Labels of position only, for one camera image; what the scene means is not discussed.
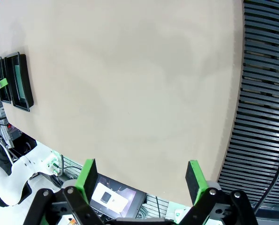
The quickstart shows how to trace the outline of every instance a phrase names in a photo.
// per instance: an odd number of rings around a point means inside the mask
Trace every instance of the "screw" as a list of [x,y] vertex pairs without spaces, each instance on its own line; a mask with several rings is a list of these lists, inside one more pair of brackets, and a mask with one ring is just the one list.
[[215,194],[216,194],[216,191],[215,191],[214,189],[211,189],[211,190],[209,191],[209,193],[210,193],[211,195],[215,195]]
[[68,193],[69,194],[71,194],[71,193],[73,193],[74,192],[74,190],[72,189],[72,188],[70,188],[69,190],[68,190]]
[[241,196],[241,194],[239,192],[235,192],[234,196],[235,196],[235,198],[239,198]]

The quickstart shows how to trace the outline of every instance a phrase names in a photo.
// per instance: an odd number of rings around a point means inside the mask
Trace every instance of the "black slatted panel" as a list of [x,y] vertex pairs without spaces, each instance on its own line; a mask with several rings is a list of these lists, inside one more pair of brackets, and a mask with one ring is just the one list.
[[[244,18],[241,92],[219,184],[254,203],[279,166],[279,0],[245,1]],[[279,179],[264,203],[279,205]]]

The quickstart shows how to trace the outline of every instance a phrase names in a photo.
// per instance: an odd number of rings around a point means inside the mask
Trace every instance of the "computer screen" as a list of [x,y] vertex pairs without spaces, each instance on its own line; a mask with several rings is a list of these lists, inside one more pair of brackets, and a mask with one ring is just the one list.
[[90,206],[116,219],[135,218],[146,193],[99,174]]

